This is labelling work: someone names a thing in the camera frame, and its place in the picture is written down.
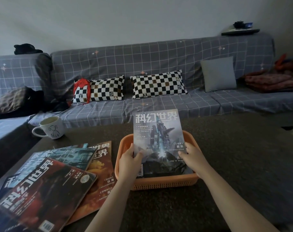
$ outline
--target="checkered pillow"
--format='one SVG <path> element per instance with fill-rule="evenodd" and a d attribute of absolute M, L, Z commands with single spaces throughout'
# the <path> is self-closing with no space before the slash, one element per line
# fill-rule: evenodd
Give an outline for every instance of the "checkered pillow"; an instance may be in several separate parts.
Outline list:
<path fill-rule="evenodd" d="M 124 81 L 124 75 L 112 79 L 90 81 L 90 102 L 122 100 Z M 87 85 L 76 89 L 72 102 L 87 102 Z"/>
<path fill-rule="evenodd" d="M 133 98 L 154 97 L 166 94 L 187 94 L 182 82 L 182 70 L 147 76 L 131 76 Z"/>

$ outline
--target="red magazine cover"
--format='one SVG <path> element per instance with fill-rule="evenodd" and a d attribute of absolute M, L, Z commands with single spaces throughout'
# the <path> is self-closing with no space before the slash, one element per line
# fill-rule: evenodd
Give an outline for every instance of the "red magazine cover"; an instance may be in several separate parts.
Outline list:
<path fill-rule="evenodd" d="M 99 210 L 116 183 L 111 160 L 111 141 L 98 143 L 91 148 L 95 147 L 97 151 L 87 171 L 96 174 L 98 179 L 87 192 L 67 224 Z"/>
<path fill-rule="evenodd" d="M 95 174 L 45 158 L 0 200 L 0 210 L 30 230 L 58 232 L 95 180 Z"/>

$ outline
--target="brown plaid bag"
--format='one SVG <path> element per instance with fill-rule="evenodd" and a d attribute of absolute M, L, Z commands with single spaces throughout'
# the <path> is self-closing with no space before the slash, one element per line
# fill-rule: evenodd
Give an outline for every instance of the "brown plaid bag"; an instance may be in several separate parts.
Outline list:
<path fill-rule="evenodd" d="M 13 89 L 0 97 L 0 114 L 16 111 L 24 104 L 27 87 Z"/>

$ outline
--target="white mug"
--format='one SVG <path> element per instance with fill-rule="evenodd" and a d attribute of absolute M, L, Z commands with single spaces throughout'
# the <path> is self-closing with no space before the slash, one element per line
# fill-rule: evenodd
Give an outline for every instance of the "white mug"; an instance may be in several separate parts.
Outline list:
<path fill-rule="evenodd" d="M 33 135 L 37 137 L 49 137 L 52 139 L 60 138 L 65 133 L 65 127 L 63 125 L 63 122 L 59 116 L 52 116 L 44 119 L 40 122 L 40 126 L 33 128 Z M 42 129 L 46 135 L 40 135 L 35 133 L 36 129 Z"/>

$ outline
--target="table surface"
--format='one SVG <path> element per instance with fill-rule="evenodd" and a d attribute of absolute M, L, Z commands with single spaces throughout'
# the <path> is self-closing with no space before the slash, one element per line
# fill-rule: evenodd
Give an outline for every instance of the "table surface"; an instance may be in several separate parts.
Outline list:
<path fill-rule="evenodd" d="M 270 126 L 263 117 L 245 113 L 181 120 L 211 166 L 273 224 L 293 222 L 293 135 Z M 37 151 L 74 144 L 112 141 L 115 166 L 120 140 L 133 124 L 67 129 L 58 140 L 43 138 L 5 176 L 12 175 Z M 96 213 L 64 227 L 84 231 Z M 210 231 L 227 224 L 204 182 L 194 186 L 131 191 L 120 231 Z"/>

